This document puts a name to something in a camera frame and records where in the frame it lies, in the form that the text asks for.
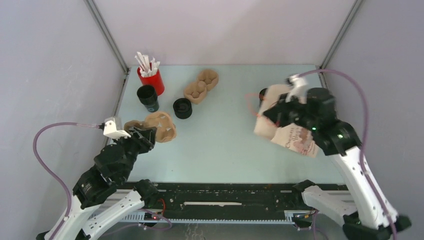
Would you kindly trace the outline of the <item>single brown pulp carrier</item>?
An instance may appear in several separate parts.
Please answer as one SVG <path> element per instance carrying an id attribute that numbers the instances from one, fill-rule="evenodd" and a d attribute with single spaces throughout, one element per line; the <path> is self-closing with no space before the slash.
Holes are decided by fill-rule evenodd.
<path id="1" fill-rule="evenodd" d="M 164 111 L 157 111 L 149 114 L 144 120 L 131 120 L 124 124 L 124 130 L 129 132 L 130 127 L 139 129 L 156 128 L 155 141 L 167 143 L 177 136 L 177 129 L 171 116 Z"/>

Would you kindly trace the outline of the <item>black paper coffee cup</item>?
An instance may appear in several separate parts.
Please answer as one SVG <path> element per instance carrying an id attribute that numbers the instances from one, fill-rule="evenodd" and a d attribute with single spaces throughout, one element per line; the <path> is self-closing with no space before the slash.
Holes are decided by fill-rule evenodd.
<path id="1" fill-rule="evenodd" d="M 266 94 L 267 90 L 268 90 L 267 88 L 263 88 L 263 89 L 259 92 L 259 94 L 258 94 L 259 106 L 261 106 L 261 105 L 262 105 L 262 103 L 263 103 L 263 100 L 264 100 L 264 98 L 265 98 L 265 94 Z"/>

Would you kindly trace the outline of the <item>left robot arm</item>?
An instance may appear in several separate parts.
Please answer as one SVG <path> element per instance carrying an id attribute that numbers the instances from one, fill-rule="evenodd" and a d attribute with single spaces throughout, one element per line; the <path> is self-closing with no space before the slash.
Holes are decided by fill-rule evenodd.
<path id="1" fill-rule="evenodd" d="M 73 189 L 65 191 L 67 207 L 61 218 L 51 230 L 39 233 L 36 239 L 97 240 L 131 212 L 156 206 L 159 191 L 149 179 L 142 179 L 117 203 L 92 216 L 127 182 L 138 155 L 148 153 L 155 146 L 156 127 L 131 126 L 127 132 L 128 136 L 119 137 L 113 144 L 105 146 Z"/>

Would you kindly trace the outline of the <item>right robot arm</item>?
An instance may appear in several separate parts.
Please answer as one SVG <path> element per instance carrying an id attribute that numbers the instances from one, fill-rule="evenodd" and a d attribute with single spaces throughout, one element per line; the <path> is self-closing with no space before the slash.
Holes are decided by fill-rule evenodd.
<path id="1" fill-rule="evenodd" d="M 336 99 L 328 89 L 314 87 L 305 102 L 293 93 L 280 95 L 263 111 L 278 127 L 290 124 L 311 132 L 313 141 L 331 156 L 353 198 L 353 205 L 332 198 L 310 181 L 291 194 L 297 209 L 312 207 L 337 222 L 349 240 L 389 240 L 411 227 L 411 219 L 399 214 L 384 197 L 365 157 L 363 144 L 354 128 L 338 119 Z"/>

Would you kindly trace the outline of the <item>beige paper bag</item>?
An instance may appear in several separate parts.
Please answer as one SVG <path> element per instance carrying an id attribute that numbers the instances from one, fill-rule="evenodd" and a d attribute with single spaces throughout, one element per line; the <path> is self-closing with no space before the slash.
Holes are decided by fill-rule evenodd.
<path id="1" fill-rule="evenodd" d="M 256 117 L 253 133 L 302 156 L 315 158 L 320 149 L 314 142 L 311 131 L 294 123 L 285 127 L 277 127 L 275 123 L 263 116 L 265 110 L 277 103 L 280 95 L 289 91 L 290 88 L 285 84 L 269 86 L 261 106 L 259 106 L 259 93 L 247 93 L 244 95 L 247 108 Z"/>

